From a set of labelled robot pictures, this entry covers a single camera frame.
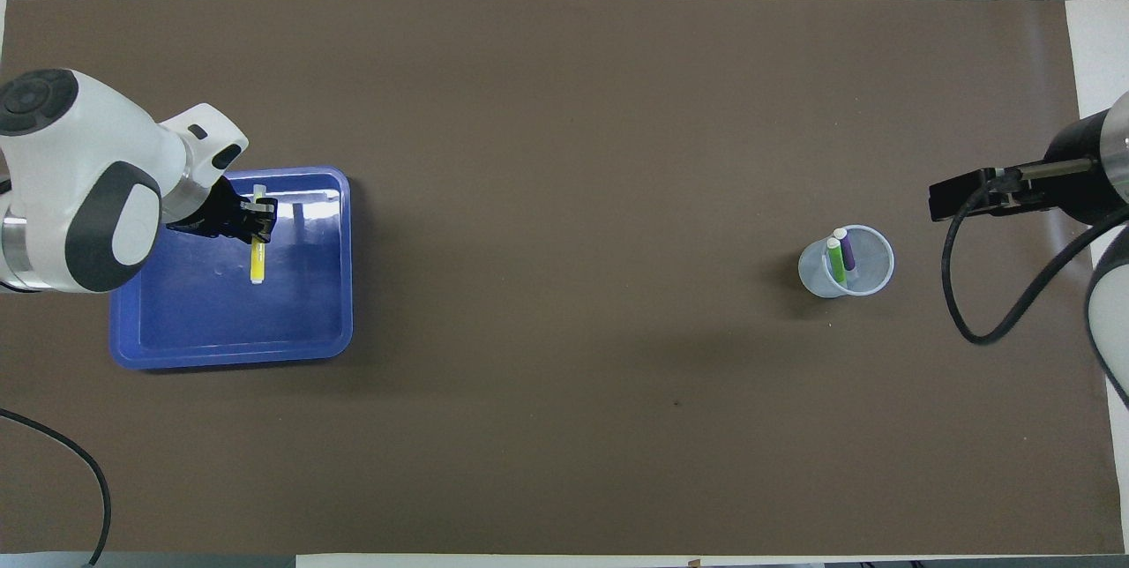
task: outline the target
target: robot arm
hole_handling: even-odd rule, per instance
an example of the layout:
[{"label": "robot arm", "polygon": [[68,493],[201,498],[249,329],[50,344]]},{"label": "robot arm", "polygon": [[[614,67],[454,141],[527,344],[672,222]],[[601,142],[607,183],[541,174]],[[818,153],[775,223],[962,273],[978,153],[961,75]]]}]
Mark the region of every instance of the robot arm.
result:
[{"label": "robot arm", "polygon": [[[1004,321],[988,334],[973,333],[956,305],[951,256],[961,219],[988,213],[1010,216],[1058,208],[1092,228],[1073,239],[1021,295]],[[1129,219],[1129,94],[1109,110],[1061,130],[1042,160],[1015,167],[988,167],[956,175],[929,187],[934,221],[952,219],[942,251],[942,289],[961,334],[977,344],[1000,339],[1039,292],[1093,238]],[[1121,230],[1101,261],[1086,292],[1091,347],[1121,401],[1129,407],[1129,228]]]},{"label": "robot arm", "polygon": [[165,224],[270,241],[274,201],[237,195],[224,171],[247,139],[198,105],[156,124],[124,95],[73,70],[0,87],[0,285],[105,292],[145,264]]}]

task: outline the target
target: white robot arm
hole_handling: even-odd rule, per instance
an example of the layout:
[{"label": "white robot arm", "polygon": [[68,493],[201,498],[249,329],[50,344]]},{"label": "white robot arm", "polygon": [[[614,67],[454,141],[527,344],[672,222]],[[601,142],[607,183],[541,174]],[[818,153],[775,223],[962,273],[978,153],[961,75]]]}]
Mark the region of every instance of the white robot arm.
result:
[{"label": "white robot arm", "polygon": [[198,105],[157,124],[73,70],[0,87],[0,290],[105,292],[132,278],[157,227],[270,241],[274,201],[251,203],[224,171],[247,149],[229,119]]}]

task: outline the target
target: purple marker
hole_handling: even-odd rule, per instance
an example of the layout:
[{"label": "purple marker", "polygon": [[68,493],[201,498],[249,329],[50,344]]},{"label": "purple marker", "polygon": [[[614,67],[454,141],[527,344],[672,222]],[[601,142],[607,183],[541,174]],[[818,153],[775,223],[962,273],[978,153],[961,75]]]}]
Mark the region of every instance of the purple marker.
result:
[{"label": "purple marker", "polygon": [[855,270],[855,251],[850,247],[850,237],[847,236],[847,229],[837,228],[834,233],[835,239],[839,239],[839,245],[843,250],[843,268],[852,271]]}]

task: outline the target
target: marker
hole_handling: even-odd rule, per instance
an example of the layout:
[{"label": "marker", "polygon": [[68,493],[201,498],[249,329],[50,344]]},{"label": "marker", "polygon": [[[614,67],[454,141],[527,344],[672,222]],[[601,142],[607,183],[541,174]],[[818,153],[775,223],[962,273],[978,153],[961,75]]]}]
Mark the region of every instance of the marker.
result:
[{"label": "marker", "polygon": [[847,282],[847,270],[843,268],[843,251],[839,247],[839,239],[828,238],[828,259],[831,261],[831,276],[839,283]]},{"label": "marker", "polygon": [[[251,198],[252,202],[256,202],[260,198],[266,195],[266,186],[257,183],[254,186],[254,194]],[[266,245],[259,241],[257,237],[251,238],[251,283],[262,283],[263,278],[266,276]]]},{"label": "marker", "polygon": [[855,251],[850,247],[850,237],[847,235],[847,229],[837,228],[834,236],[835,239],[839,239],[839,245],[843,250],[843,268],[849,271],[855,270]]}]

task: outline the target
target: yellow test tube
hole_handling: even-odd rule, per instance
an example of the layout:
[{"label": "yellow test tube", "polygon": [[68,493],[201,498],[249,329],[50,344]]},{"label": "yellow test tube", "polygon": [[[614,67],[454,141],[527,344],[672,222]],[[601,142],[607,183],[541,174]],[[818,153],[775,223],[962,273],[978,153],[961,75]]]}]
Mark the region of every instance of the yellow test tube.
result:
[{"label": "yellow test tube", "polygon": [[[254,186],[252,202],[266,195],[266,185],[257,183]],[[257,238],[251,238],[251,283],[262,283],[266,276],[266,245]]]}]

